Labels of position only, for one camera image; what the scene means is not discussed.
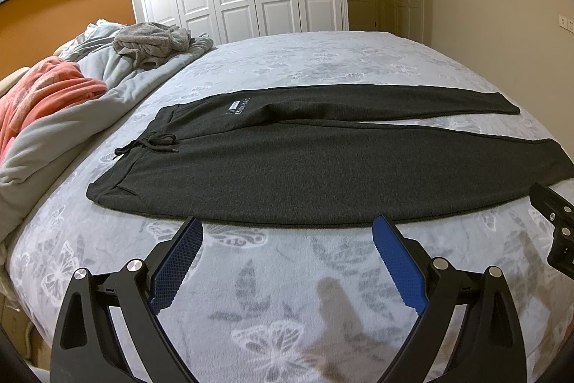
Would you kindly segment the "dark grey sweatpants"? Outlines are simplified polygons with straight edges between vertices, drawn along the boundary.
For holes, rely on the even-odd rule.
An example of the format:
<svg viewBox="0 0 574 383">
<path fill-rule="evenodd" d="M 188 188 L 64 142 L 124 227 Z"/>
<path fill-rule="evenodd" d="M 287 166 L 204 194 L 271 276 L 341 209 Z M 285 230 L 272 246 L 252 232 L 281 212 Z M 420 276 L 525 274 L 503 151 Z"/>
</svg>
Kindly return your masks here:
<svg viewBox="0 0 574 383">
<path fill-rule="evenodd" d="M 573 175 L 551 139 L 449 130 L 428 118 L 514 115 L 500 93 L 427 85 L 243 90 L 164 107 L 86 191 L 150 217 L 288 226 L 443 218 Z"/>
</svg>

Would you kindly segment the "grey duvet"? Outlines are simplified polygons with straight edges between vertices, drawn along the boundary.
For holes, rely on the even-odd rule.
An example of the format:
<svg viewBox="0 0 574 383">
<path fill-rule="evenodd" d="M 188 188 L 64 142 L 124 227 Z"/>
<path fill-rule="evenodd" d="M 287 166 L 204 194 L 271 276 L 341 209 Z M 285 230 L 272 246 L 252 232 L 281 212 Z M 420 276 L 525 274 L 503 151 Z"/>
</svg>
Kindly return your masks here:
<svg viewBox="0 0 574 383">
<path fill-rule="evenodd" d="M 100 19 L 1 98 L 1 240 L 97 133 L 213 47 L 207 34 Z"/>
</svg>

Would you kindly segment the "beige pillow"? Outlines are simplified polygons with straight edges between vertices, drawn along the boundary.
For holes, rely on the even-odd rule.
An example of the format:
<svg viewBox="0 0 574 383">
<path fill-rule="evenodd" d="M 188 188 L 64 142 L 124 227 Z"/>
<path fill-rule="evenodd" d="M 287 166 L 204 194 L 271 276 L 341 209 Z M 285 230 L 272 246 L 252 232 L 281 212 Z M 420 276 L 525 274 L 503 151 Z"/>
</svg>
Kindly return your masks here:
<svg viewBox="0 0 574 383">
<path fill-rule="evenodd" d="M 28 72 L 29 67 L 22 67 L 12 72 L 0 81 L 0 96 L 4 96 Z"/>
</svg>

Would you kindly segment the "wall socket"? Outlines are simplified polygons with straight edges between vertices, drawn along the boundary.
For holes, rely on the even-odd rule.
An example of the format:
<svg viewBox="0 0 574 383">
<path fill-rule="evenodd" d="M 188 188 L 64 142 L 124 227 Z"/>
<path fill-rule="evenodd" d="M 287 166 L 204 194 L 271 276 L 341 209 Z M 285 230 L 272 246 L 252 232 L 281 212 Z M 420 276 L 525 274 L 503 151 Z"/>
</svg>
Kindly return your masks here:
<svg viewBox="0 0 574 383">
<path fill-rule="evenodd" d="M 571 33 L 574 33 L 574 20 L 566 18 L 564 15 L 559 15 L 559 26 Z"/>
</svg>

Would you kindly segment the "grey butterfly bed sheet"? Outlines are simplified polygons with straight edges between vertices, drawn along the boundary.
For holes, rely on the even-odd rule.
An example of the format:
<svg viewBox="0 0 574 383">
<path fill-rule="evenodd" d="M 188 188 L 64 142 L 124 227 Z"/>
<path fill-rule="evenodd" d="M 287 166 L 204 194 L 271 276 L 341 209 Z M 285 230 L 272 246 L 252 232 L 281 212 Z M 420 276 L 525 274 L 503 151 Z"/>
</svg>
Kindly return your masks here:
<svg viewBox="0 0 574 383">
<path fill-rule="evenodd" d="M 201 248 L 159 320 L 202 382 L 374 382 L 417 312 L 373 244 L 378 216 L 433 257 L 499 267 L 535 381 L 573 332 L 535 183 L 573 156 L 488 81 L 388 33 L 199 41 L 151 70 L 109 48 L 108 85 L 22 136 L 1 173 L 3 285 L 49 345 L 78 269 L 144 258 L 188 217 Z"/>
</svg>

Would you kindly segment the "crumpled grey garment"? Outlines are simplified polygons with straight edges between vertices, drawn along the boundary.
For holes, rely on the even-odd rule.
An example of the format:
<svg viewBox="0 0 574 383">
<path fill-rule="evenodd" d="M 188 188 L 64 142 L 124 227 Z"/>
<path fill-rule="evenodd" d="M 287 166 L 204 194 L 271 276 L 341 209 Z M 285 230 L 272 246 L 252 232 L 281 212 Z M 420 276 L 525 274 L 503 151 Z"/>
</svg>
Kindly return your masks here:
<svg viewBox="0 0 574 383">
<path fill-rule="evenodd" d="M 157 22 L 140 22 L 121 29 L 113 41 L 118 55 L 134 68 L 159 67 L 174 53 L 187 51 L 193 38 L 187 29 Z"/>
</svg>

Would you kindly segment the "coral pink blanket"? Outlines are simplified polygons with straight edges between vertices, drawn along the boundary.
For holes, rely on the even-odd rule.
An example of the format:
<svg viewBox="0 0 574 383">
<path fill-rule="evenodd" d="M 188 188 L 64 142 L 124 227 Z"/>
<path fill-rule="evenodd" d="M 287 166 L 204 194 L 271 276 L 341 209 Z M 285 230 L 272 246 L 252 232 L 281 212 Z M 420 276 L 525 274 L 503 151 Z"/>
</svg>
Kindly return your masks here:
<svg viewBox="0 0 574 383">
<path fill-rule="evenodd" d="M 104 81 L 85 77 L 76 62 L 56 56 L 42 59 L 1 97 L 1 160 L 34 121 L 100 98 L 106 91 Z"/>
</svg>

